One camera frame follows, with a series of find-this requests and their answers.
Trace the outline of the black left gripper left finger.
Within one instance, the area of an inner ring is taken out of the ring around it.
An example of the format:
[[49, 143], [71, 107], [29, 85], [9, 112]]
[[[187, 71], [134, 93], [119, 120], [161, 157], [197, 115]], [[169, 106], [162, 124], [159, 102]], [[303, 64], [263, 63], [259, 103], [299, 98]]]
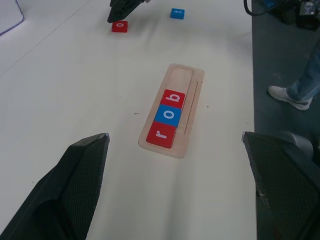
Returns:
[[100, 197], [110, 136], [70, 145], [0, 235], [2, 240], [84, 240]]

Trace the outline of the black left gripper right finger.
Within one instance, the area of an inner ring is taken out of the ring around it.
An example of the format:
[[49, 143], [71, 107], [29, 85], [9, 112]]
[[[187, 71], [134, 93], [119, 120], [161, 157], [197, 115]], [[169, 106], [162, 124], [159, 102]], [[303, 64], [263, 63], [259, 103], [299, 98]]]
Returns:
[[320, 238], [320, 168], [294, 143], [242, 134], [257, 191], [284, 240]]

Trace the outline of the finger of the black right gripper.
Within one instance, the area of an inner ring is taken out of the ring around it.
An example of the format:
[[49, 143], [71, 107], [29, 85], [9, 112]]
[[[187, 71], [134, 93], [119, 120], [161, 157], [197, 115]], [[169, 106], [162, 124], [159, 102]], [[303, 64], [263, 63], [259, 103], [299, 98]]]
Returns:
[[146, 0], [121, 0], [120, 6], [117, 10], [117, 17], [120, 20], [125, 19], [131, 14], [140, 4], [146, 2]]
[[108, 23], [121, 21], [125, 18], [123, 11], [123, 0], [111, 0], [109, 6], [110, 12], [107, 18]]

